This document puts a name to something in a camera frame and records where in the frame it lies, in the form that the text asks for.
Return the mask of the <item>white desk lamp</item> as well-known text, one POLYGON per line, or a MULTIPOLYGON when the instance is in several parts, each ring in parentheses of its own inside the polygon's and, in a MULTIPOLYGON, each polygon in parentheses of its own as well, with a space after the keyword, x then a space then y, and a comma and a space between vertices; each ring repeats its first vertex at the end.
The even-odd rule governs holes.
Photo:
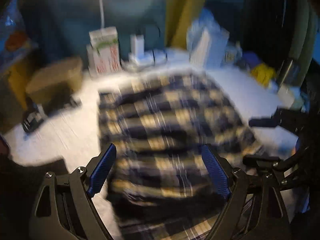
POLYGON ((104 3, 103 0, 99 0, 99 8, 100 8, 100 22, 101 22, 101 29, 105 27, 105 15, 104 15, 104 3))

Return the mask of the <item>white green milk carton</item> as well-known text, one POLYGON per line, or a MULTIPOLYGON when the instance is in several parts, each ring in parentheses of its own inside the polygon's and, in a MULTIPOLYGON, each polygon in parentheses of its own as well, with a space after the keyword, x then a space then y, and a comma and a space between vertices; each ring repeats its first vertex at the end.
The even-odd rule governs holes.
POLYGON ((107 27, 89 32, 87 46, 88 68, 92 77, 122 71, 119 56, 119 41, 116 27, 107 27))

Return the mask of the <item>brown cardboard box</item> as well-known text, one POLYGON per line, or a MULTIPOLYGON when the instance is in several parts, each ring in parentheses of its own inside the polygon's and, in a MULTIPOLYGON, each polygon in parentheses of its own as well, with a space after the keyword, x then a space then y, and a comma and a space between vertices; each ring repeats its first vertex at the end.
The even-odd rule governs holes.
POLYGON ((7 133, 22 121, 27 109, 25 89, 34 72, 28 60, 12 64, 1 74, 1 133, 7 133))

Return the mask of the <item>yellow curtain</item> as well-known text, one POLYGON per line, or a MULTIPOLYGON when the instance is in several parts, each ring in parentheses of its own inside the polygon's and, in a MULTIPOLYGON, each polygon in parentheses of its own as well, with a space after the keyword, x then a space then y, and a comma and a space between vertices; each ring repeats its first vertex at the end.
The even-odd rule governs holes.
POLYGON ((187 30, 206 0, 166 0, 165 45, 185 49, 187 30))

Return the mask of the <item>yellow small object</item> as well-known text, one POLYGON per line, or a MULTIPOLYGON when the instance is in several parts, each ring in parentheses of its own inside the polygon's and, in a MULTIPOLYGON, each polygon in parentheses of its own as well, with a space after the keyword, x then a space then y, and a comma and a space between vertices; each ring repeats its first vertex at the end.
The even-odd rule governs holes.
POLYGON ((267 64, 260 63, 251 70, 251 76, 266 88, 270 81, 276 76, 276 71, 267 64))

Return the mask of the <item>black folded cloth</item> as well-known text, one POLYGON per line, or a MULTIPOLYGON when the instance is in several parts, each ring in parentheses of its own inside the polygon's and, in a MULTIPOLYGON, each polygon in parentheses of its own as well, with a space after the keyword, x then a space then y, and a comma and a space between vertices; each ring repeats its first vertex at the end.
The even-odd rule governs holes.
POLYGON ((28 239, 29 217, 47 172, 67 174, 63 159, 40 166, 21 166, 1 156, 1 239, 28 239))

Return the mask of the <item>white power strip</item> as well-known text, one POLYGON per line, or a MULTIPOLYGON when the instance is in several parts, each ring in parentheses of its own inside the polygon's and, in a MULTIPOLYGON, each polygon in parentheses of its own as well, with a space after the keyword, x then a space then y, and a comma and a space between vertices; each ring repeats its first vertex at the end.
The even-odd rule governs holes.
POLYGON ((159 64, 165 64, 168 61, 168 55, 164 50, 150 50, 143 55, 135 56, 129 53, 129 62, 138 67, 150 67, 159 64))

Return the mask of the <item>beige plastic food container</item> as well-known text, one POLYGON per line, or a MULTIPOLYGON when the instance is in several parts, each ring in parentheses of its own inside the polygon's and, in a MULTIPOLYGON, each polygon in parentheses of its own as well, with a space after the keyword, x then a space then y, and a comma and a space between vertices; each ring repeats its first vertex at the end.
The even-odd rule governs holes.
POLYGON ((78 56, 48 64, 33 74, 25 89, 26 96, 36 104, 44 104, 59 94, 72 95, 82 86, 82 68, 78 56))

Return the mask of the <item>white perforated plastic basket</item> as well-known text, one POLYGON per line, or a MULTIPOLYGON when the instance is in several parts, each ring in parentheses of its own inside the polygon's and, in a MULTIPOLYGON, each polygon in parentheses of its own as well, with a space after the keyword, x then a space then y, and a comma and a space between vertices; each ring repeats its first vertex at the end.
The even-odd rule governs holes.
POLYGON ((187 32, 190 62, 204 69, 219 68, 228 40, 229 32, 218 24, 194 22, 187 32))

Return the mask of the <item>white charger plug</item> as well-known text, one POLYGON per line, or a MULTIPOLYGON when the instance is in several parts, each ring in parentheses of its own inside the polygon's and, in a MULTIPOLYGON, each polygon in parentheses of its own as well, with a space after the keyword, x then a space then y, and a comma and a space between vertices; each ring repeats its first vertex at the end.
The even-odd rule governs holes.
POLYGON ((144 54, 144 36, 143 35, 131 35, 130 36, 131 54, 139 57, 144 54))

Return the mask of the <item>plaid blue beige pants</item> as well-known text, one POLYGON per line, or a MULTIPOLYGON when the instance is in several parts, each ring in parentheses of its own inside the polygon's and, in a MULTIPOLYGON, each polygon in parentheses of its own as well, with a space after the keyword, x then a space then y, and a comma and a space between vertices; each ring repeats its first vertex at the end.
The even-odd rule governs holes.
POLYGON ((227 96, 205 75, 185 73, 132 80, 99 97, 100 145, 117 150, 107 200, 123 239, 204 239, 224 201, 201 146, 233 166, 264 151, 227 96))

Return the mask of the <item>white cartoon mug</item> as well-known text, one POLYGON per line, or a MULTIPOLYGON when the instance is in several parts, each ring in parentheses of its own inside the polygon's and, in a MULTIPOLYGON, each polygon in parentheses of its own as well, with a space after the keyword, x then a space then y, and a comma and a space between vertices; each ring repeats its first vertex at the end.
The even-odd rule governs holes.
POLYGON ((242 58, 242 48, 239 42, 228 43, 225 49, 223 64, 235 64, 242 58))

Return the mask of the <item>snack bag with orange print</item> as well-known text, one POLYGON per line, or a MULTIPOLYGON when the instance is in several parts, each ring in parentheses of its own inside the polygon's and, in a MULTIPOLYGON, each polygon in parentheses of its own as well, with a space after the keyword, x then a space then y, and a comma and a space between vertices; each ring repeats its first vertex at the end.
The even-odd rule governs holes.
POLYGON ((26 32, 18 2, 11 0, 1 12, 1 71, 38 48, 26 32))

